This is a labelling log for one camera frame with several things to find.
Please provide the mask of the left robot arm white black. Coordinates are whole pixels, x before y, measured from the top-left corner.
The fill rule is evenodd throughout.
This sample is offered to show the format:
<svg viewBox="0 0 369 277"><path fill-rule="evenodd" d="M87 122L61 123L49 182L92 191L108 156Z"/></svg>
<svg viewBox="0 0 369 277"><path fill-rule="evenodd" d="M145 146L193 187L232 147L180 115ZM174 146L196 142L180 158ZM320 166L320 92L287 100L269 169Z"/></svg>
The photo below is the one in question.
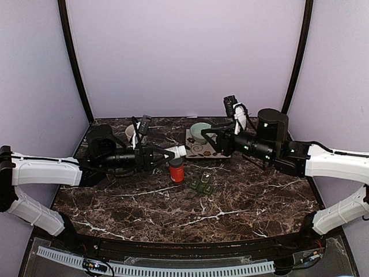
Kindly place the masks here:
<svg viewBox="0 0 369 277"><path fill-rule="evenodd" d="M69 252L81 247L70 219L30 198L19 187L26 184L56 184L71 187L95 186L108 175L125 177L153 170L186 155L183 145L161 148L145 144L146 127L138 124L128 147L117 138L110 125L99 125L87 135L83 158L47 158L15 153L1 146L1 212L6 212L43 229Z"/></svg>

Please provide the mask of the small circuit board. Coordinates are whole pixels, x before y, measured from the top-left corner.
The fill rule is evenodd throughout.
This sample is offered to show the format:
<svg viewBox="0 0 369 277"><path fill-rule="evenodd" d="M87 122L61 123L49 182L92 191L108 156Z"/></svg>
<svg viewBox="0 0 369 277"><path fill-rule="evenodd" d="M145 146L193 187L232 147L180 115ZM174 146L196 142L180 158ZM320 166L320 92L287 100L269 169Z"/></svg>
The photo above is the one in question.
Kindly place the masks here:
<svg viewBox="0 0 369 277"><path fill-rule="evenodd" d="M88 272L105 273L108 270L108 267L105 264L101 263L100 261L91 259L83 259L82 267Z"/></svg>

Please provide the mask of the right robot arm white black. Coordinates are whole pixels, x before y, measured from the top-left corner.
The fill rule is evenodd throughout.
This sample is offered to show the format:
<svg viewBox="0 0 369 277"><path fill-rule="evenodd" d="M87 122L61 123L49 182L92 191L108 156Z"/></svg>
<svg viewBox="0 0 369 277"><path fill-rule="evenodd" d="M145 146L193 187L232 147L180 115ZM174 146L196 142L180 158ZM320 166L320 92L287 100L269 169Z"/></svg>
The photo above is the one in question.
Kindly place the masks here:
<svg viewBox="0 0 369 277"><path fill-rule="evenodd" d="M305 216L294 238L299 250L307 250L332 229L368 215L368 154L330 149L319 142L288 138L288 116L271 108L258 112L252 134L248 116L233 108L231 123L201 130L212 148L225 156L240 152L257 158L282 174L294 177L332 177L363 183L354 194L337 204Z"/></svg>

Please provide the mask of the black right frame post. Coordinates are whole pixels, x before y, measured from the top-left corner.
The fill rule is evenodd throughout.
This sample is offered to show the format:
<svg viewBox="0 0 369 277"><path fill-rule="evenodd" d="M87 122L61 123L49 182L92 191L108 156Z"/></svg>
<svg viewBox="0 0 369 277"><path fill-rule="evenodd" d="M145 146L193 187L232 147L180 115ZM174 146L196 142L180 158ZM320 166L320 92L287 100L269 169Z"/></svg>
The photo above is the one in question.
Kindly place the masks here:
<svg viewBox="0 0 369 277"><path fill-rule="evenodd" d="M299 36L298 47L296 50L295 61L293 63L291 78L289 80L288 88L287 88L283 106L281 109L281 112L283 114L288 114L288 111L291 107L292 99L295 93L295 89L298 83L298 78L299 78L300 70L302 67L304 53L305 53L306 44L308 40L308 34L310 30L313 7L314 7L313 0L305 1L304 13L303 13L303 19L302 19L302 27L300 30L300 36Z"/></svg>

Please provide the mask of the cream ceramic mug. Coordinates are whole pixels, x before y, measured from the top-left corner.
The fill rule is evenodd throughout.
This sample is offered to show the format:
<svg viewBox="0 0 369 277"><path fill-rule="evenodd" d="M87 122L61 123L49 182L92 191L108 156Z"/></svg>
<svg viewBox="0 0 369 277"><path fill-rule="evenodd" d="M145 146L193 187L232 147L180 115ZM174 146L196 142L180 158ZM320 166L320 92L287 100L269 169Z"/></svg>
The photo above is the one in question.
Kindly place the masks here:
<svg viewBox="0 0 369 277"><path fill-rule="evenodd" d="M134 125L131 124L125 129L125 135L129 142L130 146L133 146L133 135L134 135ZM141 144L146 145L147 144L147 138L146 136L143 136L140 134Z"/></svg>

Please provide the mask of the floral square coaster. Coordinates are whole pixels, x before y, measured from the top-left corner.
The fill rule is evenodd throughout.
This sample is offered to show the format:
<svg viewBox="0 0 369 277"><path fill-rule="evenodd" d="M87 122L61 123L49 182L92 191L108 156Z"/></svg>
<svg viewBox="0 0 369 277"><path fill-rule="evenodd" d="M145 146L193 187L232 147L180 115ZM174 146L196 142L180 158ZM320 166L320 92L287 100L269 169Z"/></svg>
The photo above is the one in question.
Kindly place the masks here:
<svg viewBox="0 0 369 277"><path fill-rule="evenodd" d="M186 129L186 159L230 159L231 156L224 156L217 153L209 143L200 144L194 140L190 129Z"/></svg>

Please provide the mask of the red pill bottle grey lid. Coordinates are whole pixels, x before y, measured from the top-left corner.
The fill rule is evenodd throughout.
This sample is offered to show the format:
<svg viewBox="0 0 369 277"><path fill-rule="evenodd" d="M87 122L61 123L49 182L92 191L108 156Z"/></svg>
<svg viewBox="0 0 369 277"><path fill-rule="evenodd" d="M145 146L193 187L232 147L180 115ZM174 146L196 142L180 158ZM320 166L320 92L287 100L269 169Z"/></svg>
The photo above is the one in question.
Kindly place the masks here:
<svg viewBox="0 0 369 277"><path fill-rule="evenodd" d="M169 161L170 177L173 182L180 183L184 180L183 159L177 158Z"/></svg>

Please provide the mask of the black left frame post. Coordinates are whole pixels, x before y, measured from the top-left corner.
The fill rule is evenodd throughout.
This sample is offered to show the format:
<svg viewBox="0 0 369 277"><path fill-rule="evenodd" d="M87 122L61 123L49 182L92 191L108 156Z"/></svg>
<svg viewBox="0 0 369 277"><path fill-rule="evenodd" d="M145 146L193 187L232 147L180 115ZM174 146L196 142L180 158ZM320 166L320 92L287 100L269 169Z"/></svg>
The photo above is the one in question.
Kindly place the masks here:
<svg viewBox="0 0 369 277"><path fill-rule="evenodd" d="M66 50L67 50L67 54L69 57L69 62L70 62L72 74L74 77L74 81L77 87L78 95L80 97L86 118L89 124L91 124L95 119L94 119L92 109L88 101L88 97L87 97L84 83L82 80L82 75L80 72L79 64L77 61L76 50L75 50L74 43L73 43L69 16L68 16L68 11L67 11L67 2L65 0L58 0L58 9L59 9L59 17L61 21Z"/></svg>

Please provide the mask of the black frame post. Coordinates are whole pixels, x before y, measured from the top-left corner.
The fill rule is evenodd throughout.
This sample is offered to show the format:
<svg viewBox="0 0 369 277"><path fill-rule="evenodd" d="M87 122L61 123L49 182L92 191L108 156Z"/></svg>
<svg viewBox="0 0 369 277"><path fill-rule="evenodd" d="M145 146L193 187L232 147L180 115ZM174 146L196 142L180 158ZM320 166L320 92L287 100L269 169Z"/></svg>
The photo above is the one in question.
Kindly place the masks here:
<svg viewBox="0 0 369 277"><path fill-rule="evenodd" d="M70 62L72 74L74 77L74 81L77 87L78 95L80 97L86 118L89 124L91 124L95 119L94 119L92 109L88 101L88 97L87 97L84 83L82 80L82 75L80 72L79 64L77 61L76 50L75 50L74 43L73 43L69 16L68 16L68 11L67 11L67 2L65 0L58 0L58 9L59 9L59 17L61 21L66 50L67 50L67 54L69 57L69 62Z"/></svg>
<svg viewBox="0 0 369 277"><path fill-rule="evenodd" d="M305 1L304 13L303 13L303 19L302 19L302 27L300 30L300 36L299 36L298 47L296 50L295 61L293 63L291 78L289 80L288 88L287 88L283 106L281 109L281 112L283 114L288 114L288 111L291 107L292 99L295 93L295 89L298 83L298 78L299 78L300 70L302 67L304 53L305 53L306 44L308 40L308 34L310 30L313 7L314 7L313 0Z"/></svg>

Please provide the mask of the celadon green bowl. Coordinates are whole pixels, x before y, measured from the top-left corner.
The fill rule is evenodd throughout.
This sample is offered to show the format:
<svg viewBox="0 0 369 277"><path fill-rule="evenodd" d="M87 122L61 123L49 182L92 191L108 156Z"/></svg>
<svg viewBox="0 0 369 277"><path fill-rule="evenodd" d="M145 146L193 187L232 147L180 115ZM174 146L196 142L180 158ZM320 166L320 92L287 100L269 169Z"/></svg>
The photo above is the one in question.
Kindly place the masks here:
<svg viewBox="0 0 369 277"><path fill-rule="evenodd" d="M196 143L206 144L207 140L203 137L201 131L205 129L210 129L211 127L212 127L211 124L208 123L204 122L195 123L190 127L190 134Z"/></svg>

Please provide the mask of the green pill organizer box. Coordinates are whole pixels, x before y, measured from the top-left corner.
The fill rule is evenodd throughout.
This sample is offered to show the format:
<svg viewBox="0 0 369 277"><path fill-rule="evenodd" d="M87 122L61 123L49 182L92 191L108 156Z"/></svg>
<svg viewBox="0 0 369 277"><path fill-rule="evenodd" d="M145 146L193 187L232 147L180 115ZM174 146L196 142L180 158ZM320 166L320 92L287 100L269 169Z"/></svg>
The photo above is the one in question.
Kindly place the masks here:
<svg viewBox="0 0 369 277"><path fill-rule="evenodd" d="M211 195L214 192L212 184L212 175L209 172L203 172L200 179L193 180L189 184L189 188L205 195Z"/></svg>

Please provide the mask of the white pill bottle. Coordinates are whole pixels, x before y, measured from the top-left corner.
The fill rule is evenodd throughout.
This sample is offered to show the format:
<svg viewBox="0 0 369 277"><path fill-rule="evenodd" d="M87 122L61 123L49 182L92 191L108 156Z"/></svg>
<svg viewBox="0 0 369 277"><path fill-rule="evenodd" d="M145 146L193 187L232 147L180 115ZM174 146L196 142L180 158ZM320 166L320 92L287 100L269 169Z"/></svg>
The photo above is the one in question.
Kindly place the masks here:
<svg viewBox="0 0 369 277"><path fill-rule="evenodd" d="M175 159L182 158L187 155L186 147L184 145L174 146L171 148L167 148L166 150L172 152Z"/></svg>

